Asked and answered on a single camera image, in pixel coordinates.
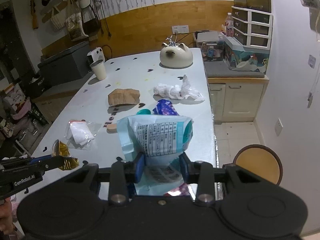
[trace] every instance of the light blue bag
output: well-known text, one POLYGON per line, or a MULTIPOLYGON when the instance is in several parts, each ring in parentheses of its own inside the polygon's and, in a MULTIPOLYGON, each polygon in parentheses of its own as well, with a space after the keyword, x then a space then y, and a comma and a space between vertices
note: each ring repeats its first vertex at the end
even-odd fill
POLYGON ((117 122, 126 161, 144 152, 146 167, 139 195, 163 195, 183 183, 179 155, 192 138, 192 119, 185 116, 132 115, 117 122))

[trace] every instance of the gold foil wrapper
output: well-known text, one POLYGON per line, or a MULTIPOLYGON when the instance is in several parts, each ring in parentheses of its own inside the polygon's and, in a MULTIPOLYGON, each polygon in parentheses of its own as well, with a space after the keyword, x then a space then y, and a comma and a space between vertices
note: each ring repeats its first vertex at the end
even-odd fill
POLYGON ((62 171, 70 171, 79 166, 79 161, 77 158, 71 156, 68 146, 59 140, 56 140, 52 145, 51 156, 63 156, 64 165, 59 167, 62 171))

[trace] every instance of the gray cushion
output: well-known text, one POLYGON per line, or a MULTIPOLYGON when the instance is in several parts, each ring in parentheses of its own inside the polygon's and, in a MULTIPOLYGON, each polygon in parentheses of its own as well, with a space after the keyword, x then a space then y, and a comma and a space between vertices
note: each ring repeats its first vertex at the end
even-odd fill
POLYGON ((255 77, 264 78, 264 73, 253 71, 232 71, 223 61, 206 61, 204 68, 208 78, 213 77, 255 77))

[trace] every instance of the purple packaging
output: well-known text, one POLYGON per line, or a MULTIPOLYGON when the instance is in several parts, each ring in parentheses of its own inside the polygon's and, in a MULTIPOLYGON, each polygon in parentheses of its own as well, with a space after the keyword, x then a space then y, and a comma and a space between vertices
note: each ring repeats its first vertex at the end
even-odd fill
POLYGON ((160 99, 153 112, 161 115, 179 115, 174 109, 172 102, 166 99, 160 99))

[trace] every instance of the wooden wall panel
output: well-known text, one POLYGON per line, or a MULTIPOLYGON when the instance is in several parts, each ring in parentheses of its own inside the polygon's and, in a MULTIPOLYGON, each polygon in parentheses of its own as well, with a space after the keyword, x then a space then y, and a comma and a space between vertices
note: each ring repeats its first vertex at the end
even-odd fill
MULTIPOLYGON (((112 48, 113 57, 160 50, 162 42, 172 33, 171 26, 189 25, 190 32, 221 30, 221 24, 224 24, 227 13, 231 12, 232 5, 232 1, 222 0, 182 1, 126 11, 106 19, 111 39, 108 40, 106 31, 103 36, 99 33, 99 38, 91 41, 90 47, 94 49, 107 44, 112 48)), ((101 24, 105 30, 105 21, 102 20, 101 24)), ((192 36, 190 34, 181 42, 192 46, 192 36)), ((42 53, 52 56, 77 43, 67 35, 42 49, 42 53)), ((110 58, 108 47, 104 47, 103 52, 110 58)))

